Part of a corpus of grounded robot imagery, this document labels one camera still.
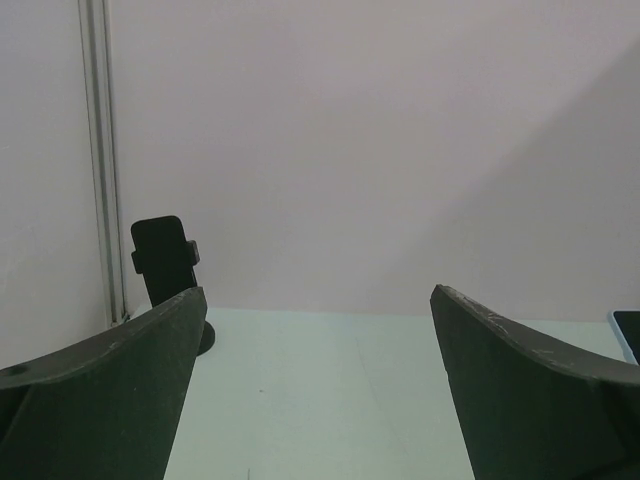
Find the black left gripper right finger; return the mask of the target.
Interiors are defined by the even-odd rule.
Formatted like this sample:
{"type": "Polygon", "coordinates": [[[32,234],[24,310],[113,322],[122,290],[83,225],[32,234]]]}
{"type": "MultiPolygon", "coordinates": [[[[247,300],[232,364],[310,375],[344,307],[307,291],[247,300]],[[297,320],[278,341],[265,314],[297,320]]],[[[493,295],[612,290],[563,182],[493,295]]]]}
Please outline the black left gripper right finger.
{"type": "Polygon", "coordinates": [[[505,318],[457,290],[430,306],[477,479],[636,479],[639,368],[505,318]]]}

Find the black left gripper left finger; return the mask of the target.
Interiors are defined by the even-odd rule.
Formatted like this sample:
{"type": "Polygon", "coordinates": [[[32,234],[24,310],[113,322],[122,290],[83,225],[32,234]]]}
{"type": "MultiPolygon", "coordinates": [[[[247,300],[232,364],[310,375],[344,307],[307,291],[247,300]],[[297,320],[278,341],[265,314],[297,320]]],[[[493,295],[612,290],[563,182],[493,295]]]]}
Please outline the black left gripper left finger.
{"type": "Polygon", "coordinates": [[[191,288],[2,369],[2,478],[163,478],[206,313],[203,289],[191,288]]]}

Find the black phone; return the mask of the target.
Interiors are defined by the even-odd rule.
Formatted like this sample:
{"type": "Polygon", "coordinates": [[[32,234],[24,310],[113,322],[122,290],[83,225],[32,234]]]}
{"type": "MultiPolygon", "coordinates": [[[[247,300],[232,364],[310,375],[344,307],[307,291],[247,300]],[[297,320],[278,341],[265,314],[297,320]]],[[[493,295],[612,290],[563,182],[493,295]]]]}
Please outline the black phone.
{"type": "Polygon", "coordinates": [[[199,257],[187,240],[181,220],[174,215],[132,224],[134,270],[144,279],[152,307],[197,286],[194,266],[199,257]]]}

